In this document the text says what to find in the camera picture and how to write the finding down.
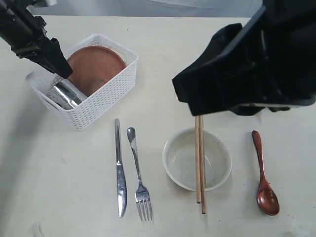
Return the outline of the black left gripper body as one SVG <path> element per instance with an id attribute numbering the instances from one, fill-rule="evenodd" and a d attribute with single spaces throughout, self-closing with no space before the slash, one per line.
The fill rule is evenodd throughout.
<path id="1" fill-rule="evenodd" d="M 46 35 L 46 22 L 34 16 L 29 6 L 35 0 L 2 0 L 0 2 L 0 37 L 19 58 L 27 58 L 51 73 L 67 79 L 73 72 L 56 38 Z"/>

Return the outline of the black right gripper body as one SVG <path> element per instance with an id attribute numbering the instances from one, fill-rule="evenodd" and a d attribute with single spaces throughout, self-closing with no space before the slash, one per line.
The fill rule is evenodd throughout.
<path id="1" fill-rule="evenodd" d="M 288 111 L 316 101 L 316 3 L 265 0 L 219 60 L 266 60 L 267 108 Z"/>

